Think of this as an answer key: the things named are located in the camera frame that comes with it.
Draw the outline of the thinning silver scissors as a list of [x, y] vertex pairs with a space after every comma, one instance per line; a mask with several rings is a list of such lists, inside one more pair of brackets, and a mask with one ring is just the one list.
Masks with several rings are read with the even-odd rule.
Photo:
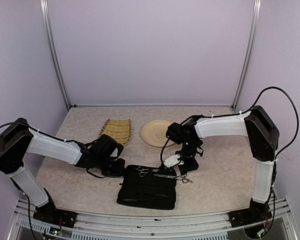
[[184, 184], [186, 183], [193, 183], [192, 180], [188, 179], [185, 176], [173, 176], [173, 175], [163, 175], [163, 174], [154, 174], [155, 177], [160, 177], [160, 178], [166, 178], [166, 179], [173, 179], [176, 181], [182, 181]]

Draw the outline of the straight silver scissors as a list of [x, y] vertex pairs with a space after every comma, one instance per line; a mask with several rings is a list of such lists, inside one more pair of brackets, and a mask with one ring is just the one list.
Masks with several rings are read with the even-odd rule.
[[142, 178], [147, 175], [150, 176], [151, 174], [157, 174], [161, 172], [159, 168], [148, 168], [143, 166], [137, 166], [134, 169], [138, 172], [138, 175]]

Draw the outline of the black zip tool case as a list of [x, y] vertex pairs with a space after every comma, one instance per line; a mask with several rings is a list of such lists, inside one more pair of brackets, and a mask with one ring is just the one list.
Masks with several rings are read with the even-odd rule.
[[126, 167], [116, 202], [129, 207], [173, 210], [176, 203], [177, 181], [157, 177], [154, 174], [177, 176], [176, 171], [174, 169], [142, 166], [160, 169], [161, 172], [140, 177], [139, 172], [135, 170], [137, 166], [142, 165], [131, 164]]

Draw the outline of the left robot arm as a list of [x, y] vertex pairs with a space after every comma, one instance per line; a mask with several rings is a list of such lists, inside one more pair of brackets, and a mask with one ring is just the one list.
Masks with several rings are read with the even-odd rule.
[[39, 185], [24, 163], [26, 154], [34, 154], [63, 161], [77, 168], [100, 170], [99, 178], [121, 177], [125, 160], [120, 158], [123, 145], [103, 134], [89, 143], [61, 139], [30, 126], [26, 119], [18, 118], [0, 126], [0, 172], [28, 197], [47, 221], [60, 218], [50, 194]]

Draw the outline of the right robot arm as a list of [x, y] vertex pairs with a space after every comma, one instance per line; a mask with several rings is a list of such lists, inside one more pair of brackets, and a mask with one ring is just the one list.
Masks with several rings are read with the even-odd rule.
[[[180, 216], [220, 211], [230, 212], [249, 205], [253, 193], [255, 162], [248, 141], [241, 136], [217, 136], [204, 139], [204, 156], [197, 171], [190, 172], [191, 182], [177, 184], [173, 210], [156, 211], [161, 216]], [[278, 156], [275, 191], [286, 197], [293, 215], [300, 212], [299, 169], [300, 139]]]

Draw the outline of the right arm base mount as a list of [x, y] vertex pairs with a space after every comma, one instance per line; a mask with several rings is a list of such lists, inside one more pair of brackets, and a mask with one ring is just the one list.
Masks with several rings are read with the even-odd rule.
[[245, 208], [241, 210], [235, 210], [228, 213], [230, 224], [232, 228], [250, 225], [264, 221], [266, 218], [271, 219], [272, 213], [270, 210], [266, 210], [261, 213], [258, 210], [251, 210]]

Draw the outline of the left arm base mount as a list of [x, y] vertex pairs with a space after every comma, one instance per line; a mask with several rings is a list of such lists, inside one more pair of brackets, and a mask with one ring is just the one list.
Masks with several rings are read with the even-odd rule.
[[58, 208], [52, 211], [45, 212], [36, 209], [33, 214], [33, 218], [44, 223], [73, 229], [77, 219], [77, 215], [78, 214], [74, 211]]

